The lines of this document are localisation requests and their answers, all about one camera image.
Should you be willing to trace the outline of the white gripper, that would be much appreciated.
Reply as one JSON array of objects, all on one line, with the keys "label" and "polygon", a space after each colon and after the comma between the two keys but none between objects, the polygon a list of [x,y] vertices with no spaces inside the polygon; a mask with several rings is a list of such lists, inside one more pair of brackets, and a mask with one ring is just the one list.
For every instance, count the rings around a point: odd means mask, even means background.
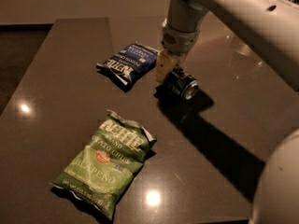
[{"label": "white gripper", "polygon": [[176,64],[182,68],[187,67],[187,53],[194,46],[199,34],[199,30],[191,33],[180,32],[172,28],[167,20],[164,20],[161,38],[164,50],[158,53],[156,59],[155,79],[159,84],[164,83],[166,76],[173,70]]}]

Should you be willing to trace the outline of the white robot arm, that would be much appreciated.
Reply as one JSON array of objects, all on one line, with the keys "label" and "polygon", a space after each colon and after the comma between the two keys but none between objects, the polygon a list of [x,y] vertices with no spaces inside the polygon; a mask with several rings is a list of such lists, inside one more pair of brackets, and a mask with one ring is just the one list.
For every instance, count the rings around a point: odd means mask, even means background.
[{"label": "white robot arm", "polygon": [[[190,100],[198,91],[181,65],[208,12],[258,54],[293,89],[299,89],[299,6],[288,0],[171,0],[162,25],[156,80],[166,96]],[[299,132],[289,134],[267,161],[249,224],[299,224]]]}]

